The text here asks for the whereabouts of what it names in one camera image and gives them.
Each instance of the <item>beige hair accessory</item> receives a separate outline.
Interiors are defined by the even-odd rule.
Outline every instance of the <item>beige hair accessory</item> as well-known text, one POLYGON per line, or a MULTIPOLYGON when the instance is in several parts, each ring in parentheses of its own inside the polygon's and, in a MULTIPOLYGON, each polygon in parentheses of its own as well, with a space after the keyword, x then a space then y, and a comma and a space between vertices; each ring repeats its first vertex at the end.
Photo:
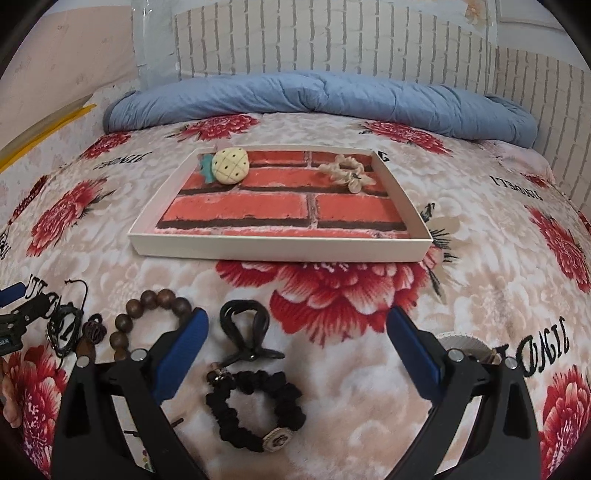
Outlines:
POLYGON ((330 175, 335 185, 347 185, 351 193, 359 193, 366 185, 375 185, 375 180, 362 172, 365 171, 363 164, 353 157, 345 157, 338 154, 332 163, 323 163, 318 167, 322 173, 330 175), (341 170, 341 165, 352 170, 341 170))

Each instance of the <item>wooden bead bracelet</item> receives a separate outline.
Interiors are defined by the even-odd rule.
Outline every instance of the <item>wooden bead bracelet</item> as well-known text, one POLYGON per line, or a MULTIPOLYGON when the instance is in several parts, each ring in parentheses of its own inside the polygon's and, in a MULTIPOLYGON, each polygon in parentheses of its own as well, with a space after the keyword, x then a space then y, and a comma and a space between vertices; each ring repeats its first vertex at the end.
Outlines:
POLYGON ((156 307, 162 307, 165 310, 172 310, 178 317, 179 322, 184 322, 193 308, 191 303, 183 298, 177 297, 172 290, 164 288, 158 293, 152 290, 146 290, 141 294, 139 300, 131 299, 125 305, 126 313, 120 313, 115 317, 115 327, 117 332, 111 333, 109 343, 115 354, 113 359, 116 362, 125 360, 129 356, 129 339, 127 334, 134 328, 132 319, 139 319, 146 309, 154 310, 156 307))

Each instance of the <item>floral bedspread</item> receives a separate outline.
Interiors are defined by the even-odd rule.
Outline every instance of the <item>floral bedspread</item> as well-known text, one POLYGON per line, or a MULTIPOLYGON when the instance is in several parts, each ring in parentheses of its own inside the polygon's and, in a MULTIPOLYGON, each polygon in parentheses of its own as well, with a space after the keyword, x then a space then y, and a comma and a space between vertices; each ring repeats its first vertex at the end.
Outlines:
MULTIPOLYGON (((543 478, 576 443, 591 413, 589 223, 545 181, 510 172, 477 144, 409 127, 331 115, 234 115, 100 138, 79 158, 39 179, 2 238, 2 286, 28 283, 27 295, 55 291, 101 313, 108 334, 127 300, 171 288, 206 309, 210 336, 176 397, 163 409, 212 480, 382 479, 424 423, 429 405, 416 393, 384 333, 393 305, 419 328, 472 335, 515 356, 527 376, 540 431, 543 478), (265 264, 138 256, 127 231, 143 205, 196 147, 310 144, 373 148, 427 219, 434 244, 411 264, 265 264), (213 361, 232 353, 217 315, 230 299, 256 299, 272 322, 265 346, 286 358, 239 369, 283 370, 303 392, 307 422, 273 454, 222 442, 204 403, 213 361)), ((63 366, 48 348, 45 321, 25 348, 5 358, 22 409, 24 449, 47 475, 60 398, 75 358, 63 366)), ((130 348, 149 348, 174 327, 170 312, 135 322, 130 348)), ((111 361, 105 339, 97 361, 111 361)), ((273 426, 257 396, 233 395, 242 424, 273 426)), ((463 424, 444 467, 458 459, 463 424)), ((139 449, 146 468, 145 452, 139 449)))

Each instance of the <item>brown bead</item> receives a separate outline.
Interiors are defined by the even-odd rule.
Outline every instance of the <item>brown bead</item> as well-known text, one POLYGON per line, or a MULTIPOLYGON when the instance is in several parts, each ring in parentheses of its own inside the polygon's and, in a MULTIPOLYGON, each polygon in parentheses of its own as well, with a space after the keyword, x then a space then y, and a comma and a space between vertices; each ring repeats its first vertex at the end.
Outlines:
POLYGON ((191 304, 183 297, 177 297, 173 300, 172 304, 173 313, 178 317, 182 318, 191 312, 191 304))
POLYGON ((116 362, 121 362, 125 360, 129 356, 129 352, 125 348, 116 348, 115 353, 113 354, 113 360, 116 362))
POLYGON ((115 328, 123 333, 129 333, 134 329, 134 321, 129 318, 129 315, 120 313, 115 317, 115 328))
POLYGON ((154 310, 158 306, 158 302, 156 301, 156 292, 152 290, 146 290, 141 294, 139 301, 141 304, 147 308, 148 310, 154 310))
POLYGON ((86 337, 82 337, 76 346, 76 358, 80 358, 81 356, 87 356, 93 362, 96 360, 95 344, 86 337))
POLYGON ((158 292, 157 295, 157 302, 158 305, 161 306, 163 309, 169 309, 172 304, 173 304, 173 300, 176 298, 176 295, 174 294, 174 292, 172 290, 169 290, 167 288, 163 288, 162 290, 160 290, 158 292))
POLYGON ((129 346, 129 339, 123 332, 113 332, 109 337, 109 343, 114 350, 118 348, 127 348, 129 346))
POLYGON ((125 311, 133 319, 138 319, 144 314, 144 306, 139 300, 131 299, 125 304, 125 311))

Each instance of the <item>black cord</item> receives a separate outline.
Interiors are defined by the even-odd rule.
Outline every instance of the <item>black cord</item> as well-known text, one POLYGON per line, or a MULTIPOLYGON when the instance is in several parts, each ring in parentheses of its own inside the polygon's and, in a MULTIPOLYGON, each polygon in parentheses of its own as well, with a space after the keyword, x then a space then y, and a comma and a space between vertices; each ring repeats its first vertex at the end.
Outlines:
POLYGON ((47 322, 47 340, 56 353, 56 357, 60 359, 60 365, 57 367, 58 370, 63 365, 64 358, 70 355, 76 348, 76 344, 78 343, 78 338, 80 336, 80 327, 82 325, 82 317, 84 316, 84 305, 86 304, 86 298, 88 296, 88 284, 84 280, 64 281, 65 284, 78 282, 84 284, 86 287, 84 299, 82 300, 82 305, 80 308, 74 307, 72 302, 68 302, 65 305, 59 304, 53 310, 49 317, 49 322, 47 322), (73 315, 74 320, 62 333, 65 320, 68 315, 73 315), (64 346, 60 347, 60 339, 66 340, 66 344, 64 346))

